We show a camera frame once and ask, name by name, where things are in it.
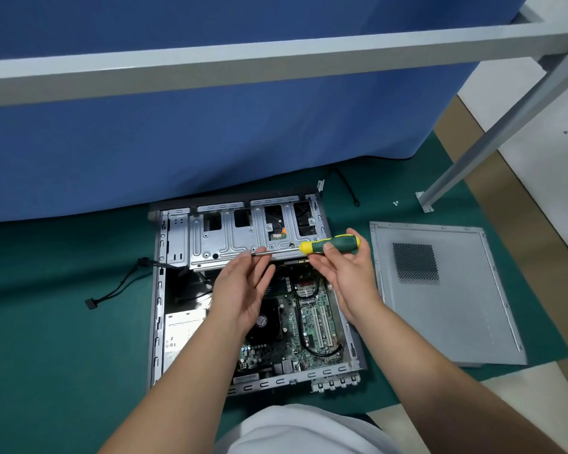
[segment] ventilation grille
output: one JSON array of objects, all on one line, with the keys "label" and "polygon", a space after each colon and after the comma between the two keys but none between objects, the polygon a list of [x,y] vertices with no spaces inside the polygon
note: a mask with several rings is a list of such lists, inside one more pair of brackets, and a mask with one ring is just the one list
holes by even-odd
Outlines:
[{"label": "ventilation grille", "polygon": [[394,259],[400,283],[440,284],[431,245],[394,243]]}]

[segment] green anti-static mat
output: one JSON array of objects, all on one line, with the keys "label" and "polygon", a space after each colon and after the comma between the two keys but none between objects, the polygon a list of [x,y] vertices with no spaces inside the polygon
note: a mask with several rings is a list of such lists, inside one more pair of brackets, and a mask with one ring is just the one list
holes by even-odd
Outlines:
[{"label": "green anti-static mat", "polygon": [[[435,136],[410,160],[359,158],[339,163],[323,200],[333,234],[348,226],[370,242],[368,221],[481,226],[500,272],[530,366],[568,357],[568,348],[465,183],[423,213],[414,196],[451,164]],[[228,192],[317,183],[317,167],[247,183]],[[117,286],[137,257],[152,256],[146,206],[48,220],[0,223],[0,451],[97,450],[145,394],[151,278],[89,311],[84,300]],[[219,434],[267,405],[304,403],[338,413],[397,403],[366,353],[362,383],[310,394],[309,384],[228,399]],[[518,370],[484,366],[479,380]]]}]

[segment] green screwdriver handle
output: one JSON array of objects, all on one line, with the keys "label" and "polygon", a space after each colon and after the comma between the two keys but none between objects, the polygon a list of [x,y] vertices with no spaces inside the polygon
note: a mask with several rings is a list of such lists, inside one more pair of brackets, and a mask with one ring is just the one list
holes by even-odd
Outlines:
[{"label": "green screwdriver handle", "polygon": [[324,253],[324,244],[330,242],[334,247],[340,252],[352,252],[357,250],[360,246],[360,239],[358,239],[353,234],[341,234],[340,236],[334,236],[330,239],[322,239],[315,242],[302,242],[299,246],[305,255],[310,253]]}]

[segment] pci slot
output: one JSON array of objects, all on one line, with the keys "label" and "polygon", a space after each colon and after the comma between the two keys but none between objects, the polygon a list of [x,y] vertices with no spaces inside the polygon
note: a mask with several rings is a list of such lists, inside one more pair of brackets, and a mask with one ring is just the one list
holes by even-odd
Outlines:
[{"label": "pci slot", "polygon": [[324,340],[322,339],[322,330],[320,329],[320,321],[318,319],[318,311],[315,307],[311,308],[311,315],[314,319],[314,327],[316,328],[316,336],[318,341],[318,347],[324,349]]},{"label": "pci slot", "polygon": [[324,334],[326,335],[326,344],[333,346],[333,334],[330,331],[330,325],[328,324],[328,317],[326,317],[326,309],[324,306],[320,306],[320,314],[322,315],[322,328],[324,329]]}]

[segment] circuit board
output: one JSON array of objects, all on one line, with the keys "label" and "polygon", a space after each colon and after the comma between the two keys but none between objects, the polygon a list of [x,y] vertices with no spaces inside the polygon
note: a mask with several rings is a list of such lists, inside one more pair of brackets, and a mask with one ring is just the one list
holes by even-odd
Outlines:
[{"label": "circuit board", "polygon": [[[311,296],[316,288],[315,283],[319,284],[318,290]],[[238,377],[234,377],[234,381],[243,382],[240,381],[243,379],[240,375],[263,374],[264,377],[288,374],[342,362],[342,351],[329,357],[318,357],[307,350],[309,348],[326,355],[339,346],[322,278],[298,281],[291,286],[286,277],[275,280],[270,288],[270,296],[279,303],[281,338],[259,345],[251,345],[248,339],[245,340],[238,360]],[[297,323],[297,304],[300,306],[301,333]],[[300,338],[303,338],[306,347],[301,345]]]}]

